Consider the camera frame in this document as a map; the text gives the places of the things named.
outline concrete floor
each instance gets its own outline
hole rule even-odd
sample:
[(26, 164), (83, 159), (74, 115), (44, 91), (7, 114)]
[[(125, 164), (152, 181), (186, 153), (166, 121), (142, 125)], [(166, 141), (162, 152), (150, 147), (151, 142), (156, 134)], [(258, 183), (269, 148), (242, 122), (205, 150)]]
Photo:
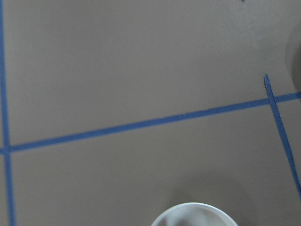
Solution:
[[(266, 73), (275, 96), (301, 91), (299, 0), (3, 5), (13, 147), (264, 99)], [(301, 101), (278, 106), (301, 174)], [(240, 226), (301, 223), (269, 105), (11, 155), (17, 225), (150, 226), (183, 202)], [(0, 171), (6, 226), (4, 185)]]

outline floor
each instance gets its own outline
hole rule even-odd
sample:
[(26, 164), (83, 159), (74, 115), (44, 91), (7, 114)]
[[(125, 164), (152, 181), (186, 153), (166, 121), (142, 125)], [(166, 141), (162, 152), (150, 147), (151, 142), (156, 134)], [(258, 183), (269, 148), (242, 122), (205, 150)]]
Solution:
[(299, 0), (2, 4), (0, 225), (300, 225)]

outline blue line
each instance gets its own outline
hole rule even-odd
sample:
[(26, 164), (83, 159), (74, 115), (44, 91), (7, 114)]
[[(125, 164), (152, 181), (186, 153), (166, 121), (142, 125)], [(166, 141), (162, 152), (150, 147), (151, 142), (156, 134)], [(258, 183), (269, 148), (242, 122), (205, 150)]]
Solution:
[(3, 4), (0, 0), (0, 88), (1, 88), (1, 113), (2, 113), (2, 129), (3, 129), (3, 154), (5, 162), (5, 178), (7, 187), (7, 200), (8, 200), (8, 219), (9, 225), (15, 226), (15, 210), (14, 210), (14, 197), (13, 197), (13, 182), (12, 182), (12, 169), (11, 158), (9, 152), (9, 130), (8, 130), (8, 105), (7, 105), (7, 92), (5, 81), (5, 59), (4, 59), (4, 35), (3, 35)]
[(278, 131), (279, 131), (279, 135), (280, 135), (280, 138), (281, 138), (281, 141), (282, 141), (283, 148), (284, 148), (286, 156), (287, 156), (287, 160), (290, 164), (293, 179), (295, 181), (297, 191), (299, 193), (299, 198), (301, 200), (301, 185), (300, 185), (300, 181), (299, 181), (299, 178), (298, 178), (298, 173), (297, 173), (297, 170), (296, 170), (295, 162), (294, 162), (294, 159), (293, 159), (292, 149), (291, 149), (291, 146), (288, 142), (288, 138), (287, 138), (287, 135), (286, 135), (286, 132), (285, 132), (285, 128), (284, 128), (283, 122), (281, 120), (280, 112), (279, 112), (277, 104), (275, 102), (274, 94), (273, 94), (273, 91), (272, 91), (272, 87), (271, 87), (271, 83), (269, 81), (268, 75), (264, 76), (264, 85), (265, 85), (265, 88), (267, 90), (267, 95), (269, 97), (269, 103), (270, 103), (270, 106), (271, 106), (271, 109), (272, 109), (272, 112), (273, 112), (273, 115), (274, 115), (274, 119), (275, 119), (276, 124), (277, 124), (277, 128), (278, 128)]
[(297, 99), (301, 99), (301, 92), (277, 96), (275, 97), (275, 102), (281, 103), (281, 102), (285, 102), (289, 100), (297, 100)]
[(128, 131), (128, 130), (133, 130), (133, 129), (141, 129), (141, 128), (146, 128), (146, 127), (150, 127), (150, 126), (156, 126), (156, 125), (162, 125), (162, 124), (176, 122), (176, 121), (205, 117), (205, 116), (214, 115), (214, 114), (238, 111), (238, 110), (243, 110), (243, 109), (247, 109), (247, 108), (268, 105), (268, 104), (269, 104), (269, 100), (267, 98), (260, 99), (260, 100), (249, 101), (249, 102), (244, 102), (244, 103), (240, 103), (240, 104), (211, 108), (211, 109), (204, 110), (204, 111), (197, 111), (197, 112), (191, 112), (191, 113), (186, 113), (186, 114), (177, 114), (177, 115), (168, 116), (168, 117), (164, 117), (164, 118), (135, 122), (135, 123), (125, 124), (125, 125), (121, 125), (121, 126), (109, 127), (109, 128), (105, 128), (105, 129), (98, 129), (98, 130), (94, 130), (94, 131), (78, 133), (78, 134), (73, 134), (73, 135), (68, 135), (68, 136), (63, 136), (63, 137), (56, 137), (56, 138), (52, 138), (52, 139), (45, 139), (45, 140), (41, 140), (41, 141), (30, 142), (30, 143), (26, 143), (26, 144), (11, 146), (10, 150), (12, 152), (23, 151), (23, 150), (27, 150), (27, 149), (31, 149), (31, 148), (38, 148), (38, 147), (43, 147), (43, 146), (47, 146), (47, 145), (60, 144), (60, 143), (64, 143), (64, 142), (70, 142), (70, 141), (75, 141), (75, 140), (80, 140), (80, 139), (85, 139), (85, 138), (99, 137), (99, 136), (104, 136), (104, 135), (108, 135), (108, 134), (112, 134), (112, 133), (124, 132), (124, 131)]

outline white plastic container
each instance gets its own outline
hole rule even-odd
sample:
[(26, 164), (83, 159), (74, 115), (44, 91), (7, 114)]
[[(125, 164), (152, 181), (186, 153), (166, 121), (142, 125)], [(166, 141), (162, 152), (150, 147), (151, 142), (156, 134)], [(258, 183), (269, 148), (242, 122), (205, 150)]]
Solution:
[(163, 212), (151, 226), (238, 226), (226, 213), (216, 207), (189, 202)]

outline blue painter's tape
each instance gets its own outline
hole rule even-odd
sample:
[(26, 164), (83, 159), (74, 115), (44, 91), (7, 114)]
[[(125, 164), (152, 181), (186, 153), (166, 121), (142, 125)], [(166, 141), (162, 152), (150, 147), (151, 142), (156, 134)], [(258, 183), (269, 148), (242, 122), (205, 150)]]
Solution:
[(3, 36), (3, 4), (0, 0), (0, 88), (1, 88), (1, 113), (2, 113), (2, 134), (3, 134), (3, 154), (5, 164), (5, 178), (7, 188), (8, 201), (8, 219), (9, 225), (15, 226), (15, 210), (14, 210), (14, 196), (13, 196), (13, 182), (11, 158), (9, 152), (9, 130), (8, 130), (8, 105), (7, 92), (5, 81), (5, 59), (4, 59), (4, 36)]
[(11, 158), (10, 158), (10, 153), (7, 149), (4, 149), (4, 163), (5, 163), (5, 179), (6, 179), (6, 190), (7, 190), (7, 199), (8, 199), (9, 225), (15, 226), (16, 220), (15, 220)]
[(32, 148), (60, 144), (60, 143), (64, 143), (64, 142), (70, 142), (70, 141), (75, 141), (75, 140), (80, 140), (80, 139), (85, 139), (85, 138), (91, 138), (91, 137), (99, 137), (99, 136), (104, 136), (104, 135), (108, 135), (108, 134), (112, 134), (112, 133), (124, 132), (124, 131), (128, 131), (128, 130), (133, 130), (133, 129), (141, 129), (141, 128), (146, 128), (146, 127), (150, 127), (150, 126), (156, 126), (156, 125), (167, 124), (167, 123), (176, 122), (176, 121), (205, 117), (205, 116), (214, 115), (214, 114), (238, 111), (238, 110), (243, 110), (243, 109), (247, 109), (247, 108), (268, 105), (268, 104), (269, 104), (269, 100), (267, 98), (260, 99), (260, 100), (249, 101), (249, 102), (244, 102), (244, 103), (240, 103), (240, 104), (211, 108), (211, 109), (204, 110), (204, 111), (197, 111), (197, 112), (191, 112), (191, 113), (186, 113), (186, 114), (178, 114), (178, 115), (168, 116), (168, 117), (164, 117), (164, 118), (130, 123), (130, 124), (126, 124), (126, 125), (109, 127), (109, 128), (105, 128), (105, 129), (98, 129), (98, 130), (94, 130), (94, 131), (78, 133), (78, 134), (73, 134), (73, 135), (68, 135), (68, 136), (63, 136), (63, 137), (56, 137), (56, 138), (52, 138), (52, 139), (46, 139), (46, 140), (31, 142), (31, 143), (27, 143), (27, 144), (15, 145), (15, 146), (11, 146), (10, 150), (12, 152), (18, 152), (18, 151), (28, 150), (28, 149), (32, 149)]
[(270, 103), (270, 106), (271, 106), (271, 109), (272, 109), (272, 112), (273, 112), (273, 115), (274, 115), (274, 119), (275, 119), (275, 122), (276, 122), (276, 125), (277, 125), (277, 128), (278, 128), (278, 131), (279, 131), (279, 135), (280, 135), (280, 138), (281, 138), (281, 141), (282, 141), (282, 145), (283, 145), (283, 148), (285, 150), (287, 160), (289, 162), (289, 165), (290, 165), (290, 168), (291, 168), (291, 171), (292, 171), (293, 179), (295, 181), (297, 191), (299, 193), (299, 198), (301, 200), (301, 185), (300, 185), (300, 181), (299, 181), (299, 178), (298, 178), (298, 173), (297, 173), (297, 170), (296, 170), (295, 162), (294, 162), (294, 159), (293, 159), (292, 149), (291, 149), (291, 146), (289, 144), (289, 141), (288, 141), (288, 138), (287, 138), (287, 135), (286, 135), (286, 132), (285, 132), (285, 128), (284, 128), (284, 125), (283, 125), (283, 122), (282, 122), (282, 119), (281, 119), (281, 116), (280, 116), (280, 112), (278, 110), (278, 107), (277, 107), (277, 104), (276, 104), (276, 101), (275, 101), (275, 98), (274, 98), (274, 94), (273, 94), (273, 91), (272, 91), (272, 87), (271, 87), (268, 75), (264, 76), (264, 84), (265, 84), (265, 88), (267, 90), (269, 103)]
[(289, 101), (289, 100), (297, 100), (297, 99), (301, 99), (301, 92), (291, 93), (291, 94), (286, 94), (286, 95), (281, 95), (281, 96), (275, 97), (276, 103), (281, 103), (281, 102), (285, 102), (285, 101)]

